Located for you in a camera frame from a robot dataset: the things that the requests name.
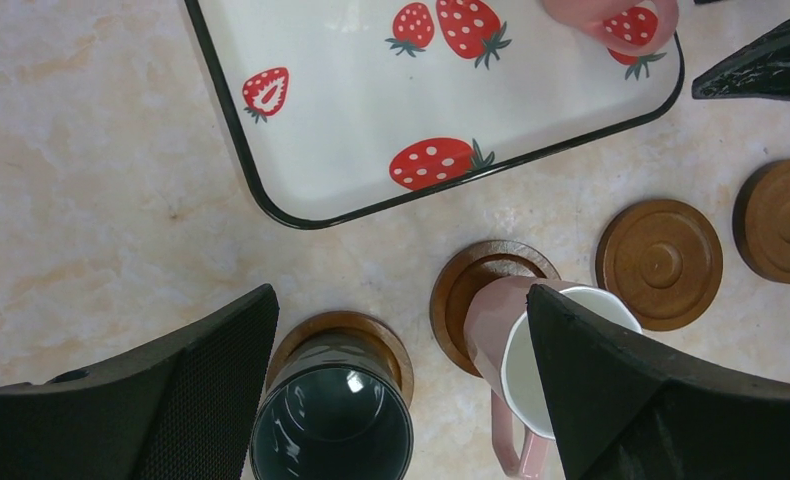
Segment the pink mug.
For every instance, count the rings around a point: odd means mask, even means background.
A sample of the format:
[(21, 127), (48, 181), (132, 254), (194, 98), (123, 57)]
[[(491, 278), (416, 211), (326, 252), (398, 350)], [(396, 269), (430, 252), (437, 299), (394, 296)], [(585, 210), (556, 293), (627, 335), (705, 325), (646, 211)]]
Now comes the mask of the pink mug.
[[(653, 11), (646, 11), (641, 4), (643, 1), (542, 1), (545, 12), (556, 22), (586, 34), (609, 50), (636, 57), (653, 54), (667, 44), (679, 20), (677, 1), (650, 1)], [(656, 19), (657, 25), (641, 44), (643, 36), (636, 36), (633, 30), (649, 19)]]
[(467, 351), (491, 387), (492, 446), (505, 475), (513, 479), (539, 478), (549, 443), (555, 440), (527, 319), (526, 295), (533, 284), (545, 285), (615, 324), (642, 331), (624, 302), (593, 286), (508, 276), (476, 293), (465, 318)]

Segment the dark green mug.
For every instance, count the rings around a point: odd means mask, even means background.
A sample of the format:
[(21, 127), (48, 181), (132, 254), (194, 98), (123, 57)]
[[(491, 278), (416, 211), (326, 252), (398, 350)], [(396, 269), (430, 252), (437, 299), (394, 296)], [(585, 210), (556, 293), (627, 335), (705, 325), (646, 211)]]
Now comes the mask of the dark green mug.
[(293, 351), (259, 408), (250, 442), (259, 479), (405, 477), (407, 403), (366, 340), (325, 332)]

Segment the pink mug back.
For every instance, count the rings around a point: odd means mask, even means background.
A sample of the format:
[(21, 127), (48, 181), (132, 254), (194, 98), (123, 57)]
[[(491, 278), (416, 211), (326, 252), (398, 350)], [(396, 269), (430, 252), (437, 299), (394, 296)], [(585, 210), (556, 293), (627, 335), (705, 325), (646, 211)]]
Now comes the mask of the pink mug back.
[[(545, 12), (556, 22), (586, 34), (609, 50), (636, 57), (653, 54), (667, 44), (679, 20), (677, 1), (650, 1), (653, 11), (646, 11), (641, 4), (643, 1), (542, 1)], [(641, 44), (643, 36), (636, 36), (633, 30), (649, 19), (656, 19), (657, 25)]]

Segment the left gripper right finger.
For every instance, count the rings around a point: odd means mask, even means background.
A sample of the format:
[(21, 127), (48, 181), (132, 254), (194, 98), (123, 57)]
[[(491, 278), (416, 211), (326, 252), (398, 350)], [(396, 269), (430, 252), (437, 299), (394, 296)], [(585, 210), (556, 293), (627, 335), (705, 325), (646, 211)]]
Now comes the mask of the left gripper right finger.
[(790, 384), (707, 362), (544, 284), (530, 336), (569, 479), (790, 479)]

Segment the brown coaster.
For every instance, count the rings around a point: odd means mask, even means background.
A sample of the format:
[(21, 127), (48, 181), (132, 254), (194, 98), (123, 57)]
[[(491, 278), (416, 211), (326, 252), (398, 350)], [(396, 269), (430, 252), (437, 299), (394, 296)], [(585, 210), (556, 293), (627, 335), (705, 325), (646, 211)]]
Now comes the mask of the brown coaster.
[(790, 159), (767, 163), (746, 179), (735, 200), (732, 231), (754, 273), (790, 284)]
[(440, 271), (432, 289), (429, 319), (439, 348), (464, 372), (481, 374), (468, 357), (465, 318), (474, 296), (507, 276), (559, 280), (555, 266), (537, 249), (512, 240), (484, 240), (456, 253)]
[(338, 332), (362, 339), (386, 365), (407, 407), (414, 395), (414, 372), (408, 351), (394, 331), (377, 318), (347, 310), (324, 312), (309, 317), (293, 328), (274, 349), (265, 377), (264, 391), (274, 384), (289, 356), (305, 341), (322, 333)]
[(672, 331), (696, 321), (712, 304), (723, 276), (723, 253), (708, 219), (672, 199), (632, 204), (598, 242), (597, 285), (618, 296), (642, 327)]

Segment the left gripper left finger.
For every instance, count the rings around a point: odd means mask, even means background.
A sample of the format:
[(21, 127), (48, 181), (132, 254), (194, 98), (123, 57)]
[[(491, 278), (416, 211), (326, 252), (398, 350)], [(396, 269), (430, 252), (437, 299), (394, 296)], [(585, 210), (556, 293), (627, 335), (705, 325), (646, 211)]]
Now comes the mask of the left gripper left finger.
[(237, 479), (279, 304), (262, 285), (43, 384), (0, 387), (0, 479)]

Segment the white strawberry tray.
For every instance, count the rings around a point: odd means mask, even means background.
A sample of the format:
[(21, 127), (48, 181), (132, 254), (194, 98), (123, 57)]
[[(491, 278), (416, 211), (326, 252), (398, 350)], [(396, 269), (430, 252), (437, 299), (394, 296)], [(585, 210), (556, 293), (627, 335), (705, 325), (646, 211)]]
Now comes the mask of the white strawberry tray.
[(249, 189), (321, 229), (649, 123), (678, 40), (631, 58), (537, 1), (189, 1)]

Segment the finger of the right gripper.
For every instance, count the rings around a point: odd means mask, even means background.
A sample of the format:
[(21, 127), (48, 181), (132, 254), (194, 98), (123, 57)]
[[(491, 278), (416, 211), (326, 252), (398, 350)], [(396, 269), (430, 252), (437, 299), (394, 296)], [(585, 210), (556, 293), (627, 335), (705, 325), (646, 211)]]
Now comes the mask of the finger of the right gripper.
[(790, 102), (790, 19), (692, 82), (697, 100), (760, 98)]

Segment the pink mug front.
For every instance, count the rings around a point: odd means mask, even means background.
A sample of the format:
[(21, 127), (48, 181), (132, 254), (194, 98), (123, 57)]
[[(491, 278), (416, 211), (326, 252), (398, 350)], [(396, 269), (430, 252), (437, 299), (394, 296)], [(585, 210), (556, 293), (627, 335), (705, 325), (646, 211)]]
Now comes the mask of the pink mug front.
[(624, 302), (593, 286), (508, 276), (476, 293), (465, 318), (467, 351), (491, 387), (492, 446), (505, 475), (513, 479), (539, 478), (549, 443), (555, 440), (527, 319), (526, 295), (533, 284), (545, 285), (615, 324), (642, 331)]

